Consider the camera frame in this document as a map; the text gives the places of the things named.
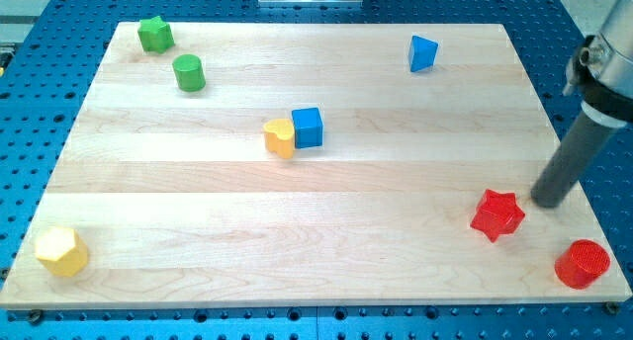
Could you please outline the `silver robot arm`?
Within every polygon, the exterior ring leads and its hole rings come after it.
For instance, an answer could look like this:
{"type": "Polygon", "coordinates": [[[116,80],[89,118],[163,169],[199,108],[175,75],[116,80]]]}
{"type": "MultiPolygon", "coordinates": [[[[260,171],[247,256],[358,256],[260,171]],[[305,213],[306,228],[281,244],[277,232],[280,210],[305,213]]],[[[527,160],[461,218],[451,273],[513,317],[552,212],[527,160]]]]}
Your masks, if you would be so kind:
{"type": "Polygon", "coordinates": [[[566,68],[566,96],[580,90],[582,110],[607,128],[632,121],[632,0],[617,0],[597,34],[578,46],[566,68]]]}

